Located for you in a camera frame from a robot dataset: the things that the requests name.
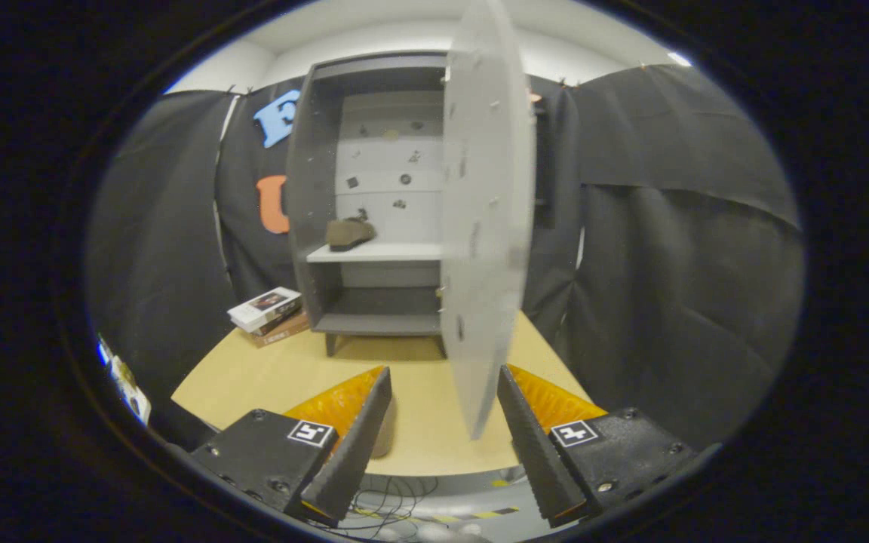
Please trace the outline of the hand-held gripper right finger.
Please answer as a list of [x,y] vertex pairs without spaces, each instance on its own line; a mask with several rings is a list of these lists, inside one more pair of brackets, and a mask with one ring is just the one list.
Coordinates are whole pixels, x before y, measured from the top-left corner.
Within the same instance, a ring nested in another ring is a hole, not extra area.
[[648,497],[698,457],[641,409],[601,409],[511,364],[500,369],[497,397],[514,452],[551,528]]

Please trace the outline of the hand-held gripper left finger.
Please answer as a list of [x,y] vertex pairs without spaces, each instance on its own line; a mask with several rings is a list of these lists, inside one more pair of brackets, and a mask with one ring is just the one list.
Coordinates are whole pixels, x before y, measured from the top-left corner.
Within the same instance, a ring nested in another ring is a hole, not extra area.
[[389,368],[374,367],[285,413],[252,409],[191,456],[268,508],[336,528],[360,488],[392,398]]

